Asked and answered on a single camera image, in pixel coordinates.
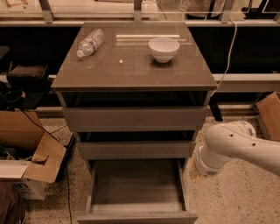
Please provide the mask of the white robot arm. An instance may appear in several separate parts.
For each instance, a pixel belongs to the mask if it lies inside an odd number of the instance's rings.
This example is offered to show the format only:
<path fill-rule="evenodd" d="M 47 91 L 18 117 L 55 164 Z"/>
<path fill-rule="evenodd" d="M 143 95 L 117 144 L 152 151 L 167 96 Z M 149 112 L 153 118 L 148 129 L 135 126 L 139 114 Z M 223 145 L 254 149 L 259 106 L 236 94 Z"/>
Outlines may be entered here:
<path fill-rule="evenodd" d="M 280 175 L 280 143 L 258 138 L 248 122 L 215 124 L 206 131 L 204 141 L 194 161 L 196 170 L 203 176 L 217 175 L 235 158 Z"/>

